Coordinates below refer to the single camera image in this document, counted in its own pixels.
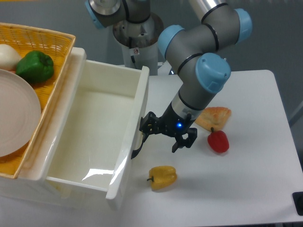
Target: white drawer unit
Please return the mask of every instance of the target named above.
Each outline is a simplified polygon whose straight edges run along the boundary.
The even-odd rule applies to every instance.
[[[140,143],[149,69],[86,60],[73,48],[61,91],[17,179],[0,195],[77,207],[87,193],[120,207],[130,156]]]

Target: bread slice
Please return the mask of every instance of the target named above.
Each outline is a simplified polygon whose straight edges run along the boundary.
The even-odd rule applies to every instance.
[[[208,107],[201,112],[195,123],[208,131],[212,127],[218,131],[224,127],[231,114],[232,111],[226,107]]]

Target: white table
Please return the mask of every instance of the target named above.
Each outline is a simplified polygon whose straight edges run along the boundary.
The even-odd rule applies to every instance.
[[[151,76],[146,112],[161,116],[177,93],[176,75]],[[179,227],[303,221],[292,193],[303,191],[303,174],[276,86],[267,70],[233,72],[210,103],[232,116],[223,129],[230,149],[215,154],[198,128],[191,148],[171,152],[174,138],[151,135],[132,161],[125,201],[118,212],[88,197],[71,209],[0,197],[1,226]],[[158,192],[146,182],[154,166],[172,165],[178,180]]]

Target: blue led light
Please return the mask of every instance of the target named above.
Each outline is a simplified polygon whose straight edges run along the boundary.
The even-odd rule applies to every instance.
[[[177,123],[177,128],[182,128],[182,124],[180,122]]]

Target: white plate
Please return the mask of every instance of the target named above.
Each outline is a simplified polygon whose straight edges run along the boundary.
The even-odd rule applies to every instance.
[[[0,157],[30,140],[40,115],[34,89],[16,74],[0,70]]]

